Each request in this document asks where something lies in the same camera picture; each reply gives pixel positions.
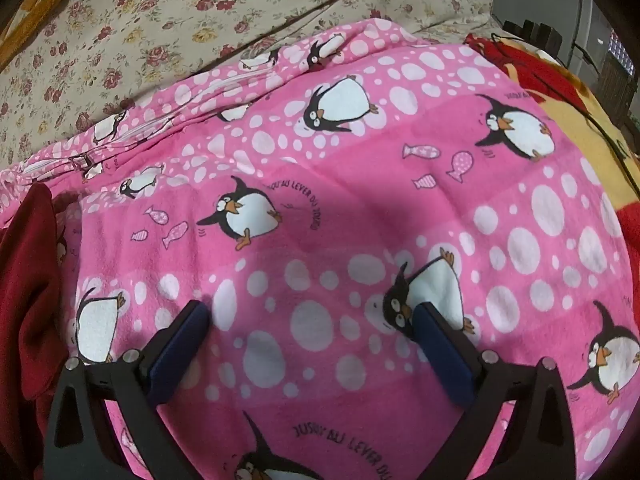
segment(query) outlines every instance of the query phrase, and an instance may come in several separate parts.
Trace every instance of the beige cloth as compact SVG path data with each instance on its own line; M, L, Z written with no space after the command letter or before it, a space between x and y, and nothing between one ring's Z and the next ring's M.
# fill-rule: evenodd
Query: beige cloth
M371 16L460 42L492 1L66 0L0 74L0 169L231 56Z

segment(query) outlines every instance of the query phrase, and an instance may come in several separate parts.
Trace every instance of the dark red fabric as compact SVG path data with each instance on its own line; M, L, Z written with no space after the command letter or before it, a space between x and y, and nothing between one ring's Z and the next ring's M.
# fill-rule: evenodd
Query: dark red fabric
M633 279L633 309L636 325L640 328L640 202L634 202L616 212L622 235L625 238L626 251L631 263Z
M568 100L583 112L587 111L582 99L578 95L574 84L562 76L553 66L541 59L503 43L494 43L485 38L476 38L472 34L466 37L465 43L484 58L509 75L506 65L511 64L518 72L520 86L526 90L535 90L556 101ZM542 97L532 93L531 97L541 103Z
M0 442L27 478L41 475L42 441L67 357L54 326L60 289L51 193L34 184L0 231Z

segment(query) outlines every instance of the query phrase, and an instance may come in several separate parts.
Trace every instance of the pink penguin blanket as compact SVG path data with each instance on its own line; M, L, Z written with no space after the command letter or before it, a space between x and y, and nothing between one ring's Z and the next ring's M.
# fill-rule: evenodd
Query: pink penguin blanket
M190 299L210 306L214 327L161 408L206 479L415 479L460 417L412 341L423 301L479 349L555 359L579 479L638 400L609 199L534 100L465 45L385 20L336 27L1 172L4 221L34 180L71 202L58 249L72 353L117 359Z

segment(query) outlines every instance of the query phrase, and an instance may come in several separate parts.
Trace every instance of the blue gripper pad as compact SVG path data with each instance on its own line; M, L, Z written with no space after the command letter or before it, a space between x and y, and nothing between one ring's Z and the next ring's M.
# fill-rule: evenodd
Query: blue gripper pad
M210 318L207 306L198 302L189 317L164 346L158 359L149 370L149 387L146 399L151 406L164 404L171 399L209 331Z
M412 317L415 340L454 404L466 410L476 398L471 370L427 309L418 305Z

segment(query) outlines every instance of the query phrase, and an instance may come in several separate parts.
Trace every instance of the silver bolt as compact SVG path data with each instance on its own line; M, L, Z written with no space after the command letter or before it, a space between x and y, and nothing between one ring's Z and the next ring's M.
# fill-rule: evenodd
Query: silver bolt
M138 357L140 357L140 350L136 350L135 348L127 350L122 354L122 360L126 363L132 363L136 361Z
M500 356L493 350L485 350L482 352L482 361L488 365L495 365L500 360Z
M67 370L74 370L75 368L78 368L79 364L80 364L80 359L78 359L77 357L70 357L69 359L66 360L65 368Z
M551 357L543 357L542 365L550 372L556 369L556 362Z

